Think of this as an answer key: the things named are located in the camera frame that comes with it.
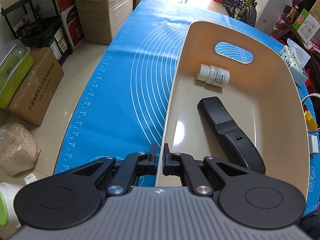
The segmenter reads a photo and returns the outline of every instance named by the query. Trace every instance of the floor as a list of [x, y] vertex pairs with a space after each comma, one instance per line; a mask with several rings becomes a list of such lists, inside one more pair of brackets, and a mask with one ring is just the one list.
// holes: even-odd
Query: floor
[[[169, 0], [186, 3], [199, 8], [207, 8], [226, 14], [224, 7], [213, 0]], [[64, 76], [53, 95], [42, 125], [35, 127], [24, 123], [15, 117], [9, 117], [7, 122], [23, 123], [38, 143], [41, 153], [34, 169], [21, 172], [14, 177], [0, 170], [0, 181], [18, 182], [24, 185], [24, 177], [34, 173], [38, 179], [51, 176], [57, 156], [77, 103], [87, 85], [95, 67], [107, 49], [107, 45], [86, 43], [83, 41], [70, 55], [62, 68]], [[6, 239], [15, 231], [12, 227], [0, 227], [0, 237]]]

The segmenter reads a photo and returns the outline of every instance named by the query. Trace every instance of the green plastic container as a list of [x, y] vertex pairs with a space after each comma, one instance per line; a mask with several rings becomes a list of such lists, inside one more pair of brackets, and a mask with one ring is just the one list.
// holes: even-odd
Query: green plastic container
[[6, 108], [23, 79], [33, 66], [30, 48], [20, 40], [7, 42], [0, 48], [0, 107]]

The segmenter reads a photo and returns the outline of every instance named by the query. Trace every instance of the silver bolt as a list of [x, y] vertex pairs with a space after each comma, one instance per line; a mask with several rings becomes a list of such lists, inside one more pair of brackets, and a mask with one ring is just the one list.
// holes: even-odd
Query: silver bolt
[[124, 188], [121, 187], [121, 186], [111, 186], [108, 188], [108, 191], [111, 193], [111, 194], [120, 194], [124, 191]]
[[200, 194], [208, 194], [211, 192], [211, 188], [208, 186], [198, 186], [196, 187], [196, 191]]

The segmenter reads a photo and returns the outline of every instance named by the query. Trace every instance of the blue mat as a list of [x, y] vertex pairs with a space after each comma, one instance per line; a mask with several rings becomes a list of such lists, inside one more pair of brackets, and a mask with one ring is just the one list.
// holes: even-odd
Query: blue mat
[[[283, 47], [225, 15], [165, 0], [143, 0], [90, 78], [65, 134], [56, 174], [101, 156], [124, 159], [129, 153], [148, 151], [152, 142], [158, 144], [159, 152], [179, 52], [188, 26], [201, 20], [238, 30], [278, 53]], [[246, 51], [232, 45], [222, 44], [217, 50], [244, 62], [250, 60]], [[305, 87], [299, 89], [301, 96], [307, 94]], [[319, 171], [318, 155], [311, 163]], [[307, 213], [315, 210], [319, 199], [320, 181], [317, 172], [313, 174]], [[139, 181], [141, 186], [154, 183], [155, 176]]]

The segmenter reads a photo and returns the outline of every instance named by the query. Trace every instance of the bicycle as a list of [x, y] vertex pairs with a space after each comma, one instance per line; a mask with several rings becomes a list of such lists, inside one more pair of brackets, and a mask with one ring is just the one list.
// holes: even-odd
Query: bicycle
[[255, 27], [257, 21], [256, 0], [223, 0], [228, 15], [236, 20]]

